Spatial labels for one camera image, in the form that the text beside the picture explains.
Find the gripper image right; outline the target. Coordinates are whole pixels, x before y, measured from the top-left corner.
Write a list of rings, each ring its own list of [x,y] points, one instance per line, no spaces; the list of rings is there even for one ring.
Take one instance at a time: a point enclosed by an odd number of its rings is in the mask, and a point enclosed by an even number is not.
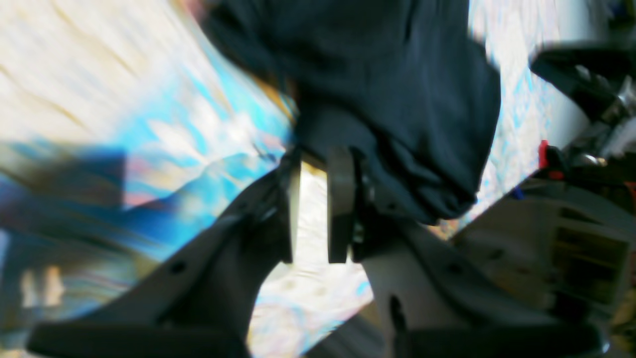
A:
[[[531,71],[571,99],[592,121],[616,125],[635,113],[633,42],[561,42],[543,46]]]

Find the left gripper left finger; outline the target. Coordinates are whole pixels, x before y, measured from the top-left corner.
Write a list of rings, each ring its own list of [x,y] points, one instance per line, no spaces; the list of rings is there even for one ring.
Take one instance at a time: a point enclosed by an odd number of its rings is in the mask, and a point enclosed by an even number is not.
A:
[[[293,263],[296,238],[298,235],[298,211],[300,206],[302,153],[298,149],[289,150],[281,159],[276,170],[278,179],[278,220],[282,225],[282,262]]]

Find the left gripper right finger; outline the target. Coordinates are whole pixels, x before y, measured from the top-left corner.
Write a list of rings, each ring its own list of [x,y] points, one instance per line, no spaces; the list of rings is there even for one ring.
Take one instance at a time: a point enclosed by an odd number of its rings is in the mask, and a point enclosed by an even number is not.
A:
[[[373,199],[368,161],[350,147],[332,147],[327,156],[327,252],[330,264],[363,260],[364,221]]]

